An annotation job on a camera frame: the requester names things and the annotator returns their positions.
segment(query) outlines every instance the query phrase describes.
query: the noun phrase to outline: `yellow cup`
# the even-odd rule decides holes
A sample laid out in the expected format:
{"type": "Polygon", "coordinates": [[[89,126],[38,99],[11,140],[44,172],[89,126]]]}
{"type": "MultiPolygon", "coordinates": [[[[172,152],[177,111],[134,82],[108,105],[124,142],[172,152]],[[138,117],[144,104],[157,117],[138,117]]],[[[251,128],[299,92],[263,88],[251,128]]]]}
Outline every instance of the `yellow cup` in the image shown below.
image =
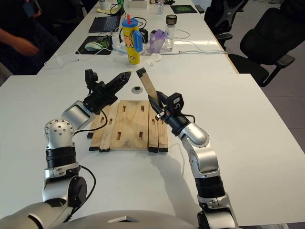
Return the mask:
{"type": "Polygon", "coordinates": [[[139,25],[136,19],[130,19],[128,24],[127,19],[122,21],[125,48],[128,53],[129,63],[140,63],[140,52],[143,50],[142,35],[139,32],[139,25]]]}

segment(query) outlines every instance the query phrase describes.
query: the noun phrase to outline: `green mouse pad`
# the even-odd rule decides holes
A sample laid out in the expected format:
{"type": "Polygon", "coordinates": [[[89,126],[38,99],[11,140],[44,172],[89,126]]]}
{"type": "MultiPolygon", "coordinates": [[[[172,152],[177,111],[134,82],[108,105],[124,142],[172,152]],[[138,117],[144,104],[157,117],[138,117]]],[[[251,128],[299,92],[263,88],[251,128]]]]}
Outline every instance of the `green mouse pad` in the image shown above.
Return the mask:
{"type": "Polygon", "coordinates": [[[191,5],[171,6],[174,13],[197,13],[191,5]]]}
{"type": "MultiPolygon", "coordinates": [[[[111,36],[104,36],[104,37],[91,36],[91,37],[86,38],[86,40],[82,43],[82,45],[77,50],[79,53],[75,52],[75,54],[90,54],[90,55],[93,54],[94,55],[95,53],[97,53],[99,50],[97,50],[97,51],[87,51],[87,50],[85,50],[85,45],[89,42],[99,43],[103,46],[103,48],[107,48],[109,50],[112,50],[111,36]]],[[[100,51],[97,55],[109,55],[109,54],[111,54],[111,51],[108,51],[107,49],[104,49],[104,50],[100,51]]]]}

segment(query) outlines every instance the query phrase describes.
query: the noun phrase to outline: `black office chair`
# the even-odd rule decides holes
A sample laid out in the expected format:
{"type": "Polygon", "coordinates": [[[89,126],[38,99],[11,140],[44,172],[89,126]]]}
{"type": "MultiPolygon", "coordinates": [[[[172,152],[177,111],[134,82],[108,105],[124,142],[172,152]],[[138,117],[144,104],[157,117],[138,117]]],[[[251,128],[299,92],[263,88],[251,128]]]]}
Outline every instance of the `black office chair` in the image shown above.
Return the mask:
{"type": "Polygon", "coordinates": [[[242,11],[248,1],[212,0],[211,6],[206,9],[204,20],[224,49],[225,41],[232,39],[233,36],[223,33],[231,30],[236,13],[242,11]]]}
{"type": "Polygon", "coordinates": [[[84,5],[87,13],[95,6],[98,0],[82,0],[82,4],[84,5]]]}
{"type": "Polygon", "coordinates": [[[240,43],[248,57],[229,54],[239,73],[250,73],[260,87],[267,86],[276,74],[295,60],[287,53],[305,40],[305,0],[285,0],[281,9],[269,8],[240,43]],[[276,65],[269,72],[261,64],[276,65]]]}
{"type": "Polygon", "coordinates": [[[38,0],[38,3],[42,11],[39,20],[60,42],[66,40],[84,17],[84,6],[74,5],[71,0],[38,0]]]}

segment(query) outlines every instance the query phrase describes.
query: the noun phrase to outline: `wooden pallet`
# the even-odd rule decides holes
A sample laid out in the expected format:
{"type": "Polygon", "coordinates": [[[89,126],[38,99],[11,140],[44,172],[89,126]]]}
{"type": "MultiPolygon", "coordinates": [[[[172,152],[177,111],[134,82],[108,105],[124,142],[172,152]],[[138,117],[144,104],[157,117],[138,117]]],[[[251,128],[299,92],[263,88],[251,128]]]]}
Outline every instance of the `wooden pallet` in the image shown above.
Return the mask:
{"type": "MultiPolygon", "coordinates": [[[[88,133],[92,138],[90,151],[147,150],[168,152],[166,124],[155,119],[156,113],[148,101],[120,101],[103,109],[107,125],[88,133]]],[[[105,124],[105,117],[97,115],[91,125],[95,129],[105,124]]]]}

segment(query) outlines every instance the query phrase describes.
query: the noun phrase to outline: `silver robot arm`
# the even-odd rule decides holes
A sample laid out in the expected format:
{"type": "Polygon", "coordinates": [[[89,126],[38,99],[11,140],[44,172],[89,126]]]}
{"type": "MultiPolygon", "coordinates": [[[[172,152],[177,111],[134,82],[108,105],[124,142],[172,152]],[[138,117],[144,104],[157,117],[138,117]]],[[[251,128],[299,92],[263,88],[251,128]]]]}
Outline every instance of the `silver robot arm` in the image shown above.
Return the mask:
{"type": "Polygon", "coordinates": [[[157,92],[160,103],[148,96],[156,118],[162,119],[172,128],[188,153],[192,173],[198,190],[198,202],[202,211],[198,213],[201,229],[237,228],[228,194],[224,191],[216,153],[213,151],[208,133],[191,123],[181,113],[184,102],[182,95],[166,96],[157,92]]]}
{"type": "Polygon", "coordinates": [[[78,176],[75,130],[83,129],[100,110],[117,100],[115,94],[128,82],[131,72],[121,73],[109,83],[99,82],[92,70],[85,71],[89,95],[77,101],[44,127],[47,168],[44,170],[42,203],[32,204],[0,219],[1,229],[45,229],[67,222],[86,201],[87,185],[78,176]]]}

